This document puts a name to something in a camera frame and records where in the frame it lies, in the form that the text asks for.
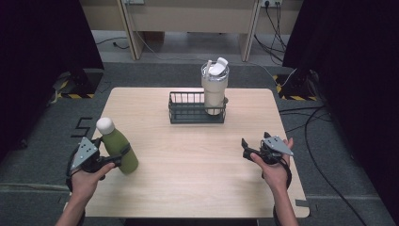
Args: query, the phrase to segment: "cable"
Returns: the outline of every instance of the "cable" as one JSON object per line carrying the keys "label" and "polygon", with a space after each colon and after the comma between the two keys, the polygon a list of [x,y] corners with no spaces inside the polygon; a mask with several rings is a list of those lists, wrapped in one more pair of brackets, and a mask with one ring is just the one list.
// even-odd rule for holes
{"label": "cable", "polygon": [[49,105],[53,105],[56,103],[56,101],[58,100],[58,91],[56,89],[54,89],[55,93],[54,93],[54,100],[49,102]]}
{"label": "cable", "polygon": [[111,39],[108,39],[108,40],[102,40],[100,42],[97,42],[96,44],[101,44],[101,43],[104,43],[104,42],[109,41],[109,40],[120,40],[120,39],[127,39],[127,38],[126,37],[115,37],[115,38],[111,38]]}
{"label": "cable", "polygon": [[[135,22],[133,21],[133,18],[132,18],[132,17],[130,18],[130,21],[131,21],[132,25],[133,25],[134,27],[136,27]],[[144,41],[144,39],[140,36],[140,34],[139,34],[138,31],[135,30],[134,32],[136,32],[137,36],[138,36],[138,37],[140,38],[140,40],[143,42],[144,46],[146,46],[146,48],[148,48],[148,49],[155,55],[155,57],[158,58],[158,59],[161,59],[161,60],[174,60],[174,59],[179,59],[179,60],[203,60],[203,61],[208,61],[208,59],[203,59],[203,58],[199,58],[199,57],[197,57],[197,58],[179,58],[179,57],[163,58],[163,57],[160,57],[160,56],[158,56],[158,55],[155,53],[155,51],[152,50],[152,48],[149,46],[149,44],[148,44],[147,42]],[[237,62],[230,62],[230,64],[236,64],[236,65],[239,65],[239,66],[240,66],[240,65],[243,65],[242,62],[240,62],[240,63],[237,63]],[[257,63],[252,63],[252,62],[244,62],[244,64],[252,64],[252,65],[256,65],[256,66],[259,66],[259,67],[263,68],[263,69],[267,72],[267,74],[269,74],[270,77],[273,79],[275,85],[276,85],[276,86],[279,86],[279,87],[283,87],[283,86],[288,82],[288,80],[290,79],[291,75],[292,75],[292,74],[295,72],[295,70],[296,70],[296,69],[294,69],[294,70],[290,73],[290,75],[287,77],[287,80],[284,82],[284,84],[283,84],[283,85],[280,85],[280,84],[277,83],[276,80],[274,79],[274,77],[273,77],[274,75],[271,74],[270,71],[268,71],[264,66],[262,66],[262,65],[260,65],[260,64],[257,64]]]}
{"label": "cable", "polygon": [[265,44],[261,43],[256,35],[254,35],[254,38],[259,43],[259,45],[261,45],[261,47],[266,51],[267,54],[272,55],[274,58],[277,58],[279,61],[282,62],[282,59],[280,57],[278,57],[277,55],[275,55],[273,53],[273,51],[277,51],[277,52],[281,52],[281,53],[284,53],[284,52],[282,52],[281,50],[274,50],[274,49],[266,46]]}
{"label": "cable", "polygon": [[[301,115],[301,116],[310,116],[310,114],[297,113],[297,112],[283,113],[283,114],[280,114],[280,115]],[[328,113],[325,113],[325,114],[320,115],[320,116],[314,116],[314,117],[315,117],[317,120],[321,120],[321,121],[332,121],[332,120],[323,119],[322,117],[325,116],[325,115],[328,115]]]}
{"label": "cable", "polygon": [[265,9],[266,9],[266,15],[269,18],[270,23],[273,26],[273,30],[275,31],[275,38],[277,38],[281,44],[281,46],[283,47],[283,49],[286,47],[284,41],[282,40],[281,34],[279,32],[279,22],[281,19],[281,6],[279,4],[279,2],[277,3],[277,19],[278,19],[278,24],[277,24],[277,28],[275,27],[272,18],[270,17],[269,11],[267,10],[269,8],[268,4],[265,5]]}
{"label": "cable", "polygon": [[[321,119],[320,117],[317,117],[317,119],[314,119],[314,120],[311,120],[311,121],[316,121],[316,120],[328,121],[328,120]],[[287,133],[293,132],[293,131],[296,130],[296,129],[299,129],[299,128],[304,127],[305,125],[306,125],[306,124],[299,125],[299,126],[293,128],[293,129],[286,130],[285,133],[287,134]]]}
{"label": "cable", "polygon": [[317,108],[320,108],[320,107],[324,107],[324,106],[323,106],[323,105],[321,105],[321,106],[307,106],[307,107],[298,107],[298,108],[291,108],[291,109],[283,109],[283,110],[280,110],[279,113],[281,113],[281,112],[286,112],[286,111],[317,109]]}
{"label": "cable", "polygon": [[113,42],[113,44],[114,44],[115,47],[118,47],[118,48],[120,48],[120,49],[127,49],[127,48],[129,48],[129,45],[126,46],[126,47],[120,47],[116,42]]}
{"label": "cable", "polygon": [[[271,45],[271,48],[273,49],[273,45],[274,45],[274,42],[276,41],[276,35],[275,35],[275,37],[273,38],[273,41],[272,41],[272,45]],[[281,62],[281,63],[277,63],[274,59],[273,59],[273,56],[272,55],[270,55],[270,59],[272,60],[272,62],[273,63],[275,63],[275,64],[277,64],[277,65],[282,65],[282,59],[280,59],[280,58],[278,58],[278,60]]]}
{"label": "cable", "polygon": [[361,218],[361,216],[359,215],[359,213],[355,210],[355,208],[349,203],[349,201],[343,196],[343,194],[341,194],[341,192],[328,180],[328,178],[326,177],[326,175],[320,170],[319,166],[316,163],[316,160],[313,157],[313,154],[311,152],[311,147],[309,145],[309,141],[308,141],[308,124],[311,121],[311,118],[320,110],[322,109],[323,106],[317,108],[308,118],[308,120],[305,123],[305,142],[306,142],[306,147],[309,151],[309,155],[311,156],[311,160],[314,164],[314,166],[317,168],[317,170],[320,172],[320,174],[322,175],[322,177],[326,180],[326,182],[331,186],[331,188],[341,197],[341,199],[349,206],[349,208],[353,211],[353,213],[358,217],[358,219],[360,220],[362,225],[366,225],[366,223],[364,222],[364,220]]}

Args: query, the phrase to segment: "gray carpet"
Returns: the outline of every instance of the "gray carpet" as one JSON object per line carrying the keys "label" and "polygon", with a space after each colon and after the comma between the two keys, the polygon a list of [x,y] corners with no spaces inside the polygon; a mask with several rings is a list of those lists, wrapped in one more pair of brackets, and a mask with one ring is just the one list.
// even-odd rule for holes
{"label": "gray carpet", "polygon": [[[54,225],[69,191],[64,185],[68,158],[83,135],[92,137],[95,121],[115,87],[200,87],[199,64],[105,63],[103,79],[92,99],[58,99],[27,138],[27,148],[10,152],[0,165],[0,225]],[[269,67],[272,74],[290,70]],[[272,89],[279,110],[319,106],[321,101],[286,101],[273,79],[258,66],[231,66],[230,88]],[[301,225],[361,225],[348,205],[321,176],[306,146],[304,123],[313,109],[281,114],[287,137],[295,139],[295,162],[311,207]],[[394,225],[363,169],[351,158],[343,136],[326,109],[308,126],[308,141],[317,165],[348,199],[367,225]],[[75,128],[82,118],[80,126]],[[116,218],[87,218],[85,225],[123,225]],[[260,219],[260,225],[274,225]]]}

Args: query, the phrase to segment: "controller strap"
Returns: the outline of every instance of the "controller strap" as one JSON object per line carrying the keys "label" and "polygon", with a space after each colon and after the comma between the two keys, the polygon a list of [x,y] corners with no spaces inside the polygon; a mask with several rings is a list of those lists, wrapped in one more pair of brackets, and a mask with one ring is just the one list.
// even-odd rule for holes
{"label": "controller strap", "polygon": [[[291,181],[293,180],[293,174],[291,173],[290,167],[288,166],[287,162],[283,158],[281,158],[281,160],[277,161],[279,164],[281,164],[284,167],[285,171],[287,172],[287,189],[288,189],[288,187],[290,187]],[[277,226],[281,226],[281,223],[279,222],[279,216],[277,216],[276,212],[276,205],[273,207],[273,219],[275,220]]]}

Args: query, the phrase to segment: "bottle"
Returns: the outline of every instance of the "bottle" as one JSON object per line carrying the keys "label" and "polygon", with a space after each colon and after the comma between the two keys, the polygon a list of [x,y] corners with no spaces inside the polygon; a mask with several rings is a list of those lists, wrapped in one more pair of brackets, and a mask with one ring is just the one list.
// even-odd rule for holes
{"label": "bottle", "polygon": [[121,151],[129,145],[128,152],[121,159],[120,171],[129,174],[136,170],[138,160],[130,147],[126,136],[115,128],[114,122],[110,118],[100,118],[97,121],[97,129],[103,135],[103,144],[110,156],[121,154]]}
{"label": "bottle", "polygon": [[216,64],[208,60],[201,67],[201,85],[204,89],[204,106],[210,115],[218,115],[225,104],[225,89],[228,86],[229,62],[222,57],[217,59]]}

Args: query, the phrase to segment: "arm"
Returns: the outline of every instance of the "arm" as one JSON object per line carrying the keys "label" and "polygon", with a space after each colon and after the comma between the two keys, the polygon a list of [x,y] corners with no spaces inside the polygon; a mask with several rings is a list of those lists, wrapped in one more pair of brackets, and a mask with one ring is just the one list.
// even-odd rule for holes
{"label": "arm", "polygon": [[[294,141],[292,138],[289,141],[284,139],[284,143],[290,148],[293,148]],[[284,154],[282,156],[290,165],[290,156]],[[279,216],[279,222],[281,225],[298,225],[295,217],[293,206],[290,203],[290,199],[287,192],[287,173],[284,167],[280,164],[267,165],[264,161],[255,153],[251,154],[253,161],[258,164],[263,171],[264,180],[270,186],[275,200],[276,212]]]}
{"label": "arm", "polygon": [[115,167],[114,163],[109,163],[103,166],[95,173],[89,173],[82,170],[77,171],[72,177],[73,192],[68,202],[67,207],[64,209],[61,217],[59,218],[56,226],[75,226],[82,217],[85,207],[93,196],[97,184],[104,175]]}

